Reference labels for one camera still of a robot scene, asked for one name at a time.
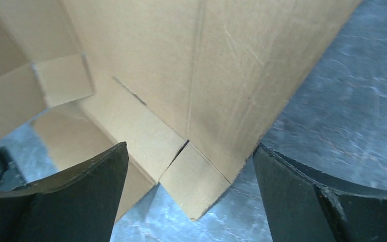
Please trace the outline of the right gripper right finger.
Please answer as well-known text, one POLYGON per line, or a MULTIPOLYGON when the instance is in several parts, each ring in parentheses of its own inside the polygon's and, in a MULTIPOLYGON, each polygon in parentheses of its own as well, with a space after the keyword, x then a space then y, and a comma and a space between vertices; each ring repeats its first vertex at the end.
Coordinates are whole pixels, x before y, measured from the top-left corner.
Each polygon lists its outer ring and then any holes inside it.
POLYGON ((387 241, 387 190, 323 173, 264 145, 252 160, 273 241, 387 241))

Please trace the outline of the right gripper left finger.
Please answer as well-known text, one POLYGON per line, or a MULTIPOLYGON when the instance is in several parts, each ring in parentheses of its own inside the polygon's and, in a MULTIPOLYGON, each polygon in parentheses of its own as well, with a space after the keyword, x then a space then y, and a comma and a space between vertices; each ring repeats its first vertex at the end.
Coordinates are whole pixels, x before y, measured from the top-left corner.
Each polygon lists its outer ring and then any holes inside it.
POLYGON ((128 168, 126 142, 0 191, 0 241, 109 241, 128 168))

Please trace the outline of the cardboard box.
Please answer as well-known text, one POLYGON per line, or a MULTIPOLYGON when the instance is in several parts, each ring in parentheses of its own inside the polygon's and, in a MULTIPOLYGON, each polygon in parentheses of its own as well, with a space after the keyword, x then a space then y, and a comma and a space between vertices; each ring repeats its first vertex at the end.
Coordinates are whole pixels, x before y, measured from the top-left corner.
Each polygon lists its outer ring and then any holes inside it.
POLYGON ((191 220, 229 188, 359 1, 0 1, 0 139, 58 170, 126 142, 117 218, 161 184, 191 220))

